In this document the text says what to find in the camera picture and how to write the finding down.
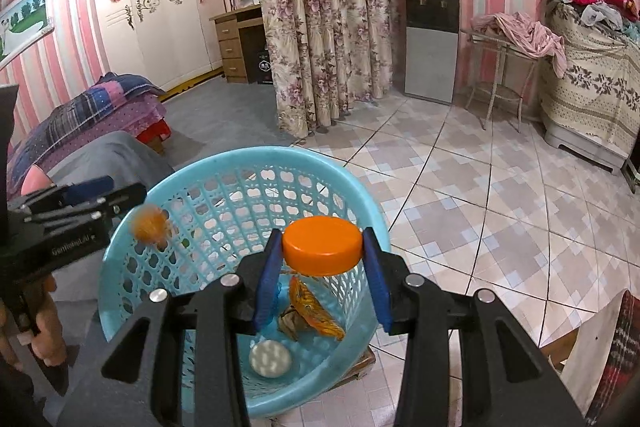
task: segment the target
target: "laundry basket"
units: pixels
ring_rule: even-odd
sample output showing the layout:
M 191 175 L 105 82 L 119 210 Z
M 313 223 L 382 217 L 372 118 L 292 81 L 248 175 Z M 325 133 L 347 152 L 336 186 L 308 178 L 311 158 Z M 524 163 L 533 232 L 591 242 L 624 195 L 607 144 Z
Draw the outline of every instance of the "laundry basket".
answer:
M 174 295 L 204 288 L 233 271 L 242 257 L 262 251 L 273 228 L 315 215 L 338 216 L 361 229 L 373 227 L 383 250 L 390 247 L 378 204 L 347 169 L 302 149 L 255 147 L 205 158 L 172 174 L 146 199 L 165 210 L 172 227 L 168 247 L 159 251 L 129 232 L 132 214 L 116 230 L 100 275 L 99 311 L 110 340 L 150 291 Z M 278 311 L 288 305 L 287 270 Z M 295 343 L 272 321 L 256 337 L 238 336 L 242 382 L 251 417 L 277 415 L 336 384 L 366 349 L 377 327 L 364 266 L 324 279 L 303 278 L 322 305 L 341 323 L 346 336 L 301 333 Z M 248 363 L 250 348 L 265 338 L 285 344 L 291 371 L 276 379 L 260 377 Z M 194 332 L 186 335 L 182 365 L 183 410 L 193 411 Z

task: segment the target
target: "gray floor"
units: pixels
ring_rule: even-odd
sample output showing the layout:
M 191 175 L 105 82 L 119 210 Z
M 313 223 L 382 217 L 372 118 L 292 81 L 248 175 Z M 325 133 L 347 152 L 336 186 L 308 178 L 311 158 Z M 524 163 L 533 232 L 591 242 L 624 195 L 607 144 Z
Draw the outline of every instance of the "gray floor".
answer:
M 273 86 L 227 84 L 215 77 L 164 105 L 172 130 L 164 148 L 176 169 L 231 149 L 294 141 L 278 130 Z

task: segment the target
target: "red plaid cloth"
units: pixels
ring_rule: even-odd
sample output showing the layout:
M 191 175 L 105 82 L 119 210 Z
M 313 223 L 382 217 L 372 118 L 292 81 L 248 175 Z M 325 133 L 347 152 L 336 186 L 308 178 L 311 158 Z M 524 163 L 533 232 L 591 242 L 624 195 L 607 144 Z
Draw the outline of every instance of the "red plaid cloth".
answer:
M 640 300 L 629 290 L 622 297 L 616 331 L 609 358 L 600 378 L 598 389 L 585 416 L 592 426 L 602 412 L 622 393 L 640 362 Z

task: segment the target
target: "white ball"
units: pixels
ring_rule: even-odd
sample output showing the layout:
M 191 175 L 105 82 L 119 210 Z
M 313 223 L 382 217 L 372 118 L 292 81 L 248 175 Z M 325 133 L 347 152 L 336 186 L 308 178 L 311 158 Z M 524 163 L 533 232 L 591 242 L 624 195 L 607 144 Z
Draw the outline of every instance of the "white ball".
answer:
M 278 378 L 291 369 L 291 353 L 277 341 L 262 341 L 251 348 L 249 363 L 261 377 Z

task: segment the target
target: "picture frame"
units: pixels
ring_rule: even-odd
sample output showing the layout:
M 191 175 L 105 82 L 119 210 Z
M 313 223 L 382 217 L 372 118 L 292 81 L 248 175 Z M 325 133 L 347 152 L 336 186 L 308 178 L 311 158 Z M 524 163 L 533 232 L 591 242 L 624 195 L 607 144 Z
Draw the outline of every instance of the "picture frame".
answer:
M 0 10 L 0 70 L 54 29 L 52 0 L 14 0 Z

